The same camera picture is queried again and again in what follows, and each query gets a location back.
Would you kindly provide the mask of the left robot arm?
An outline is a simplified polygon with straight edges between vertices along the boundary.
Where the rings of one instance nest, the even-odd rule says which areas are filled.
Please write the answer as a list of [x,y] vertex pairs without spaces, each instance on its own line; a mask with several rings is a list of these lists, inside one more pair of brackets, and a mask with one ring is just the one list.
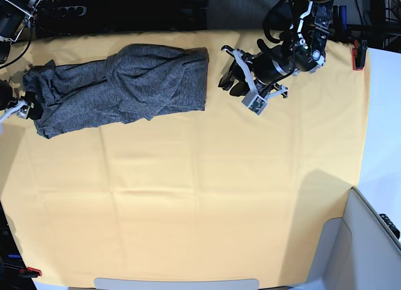
[[259,53],[224,45],[233,58],[219,87],[257,115],[269,99],[288,97],[282,81],[300,72],[313,73],[326,62],[334,0],[279,0],[263,21],[265,38],[257,40]]

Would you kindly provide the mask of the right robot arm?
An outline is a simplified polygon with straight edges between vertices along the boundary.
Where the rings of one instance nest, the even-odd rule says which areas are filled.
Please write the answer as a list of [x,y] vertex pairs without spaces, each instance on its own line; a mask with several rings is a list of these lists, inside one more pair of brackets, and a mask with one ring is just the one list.
[[[33,39],[33,23],[39,5],[44,0],[1,0],[1,69],[15,64],[28,51]],[[8,61],[11,45],[18,41],[22,32],[29,29],[28,44],[23,52]],[[16,115],[22,119],[38,120],[43,109],[32,92],[15,96],[10,84],[1,80],[1,121]]]

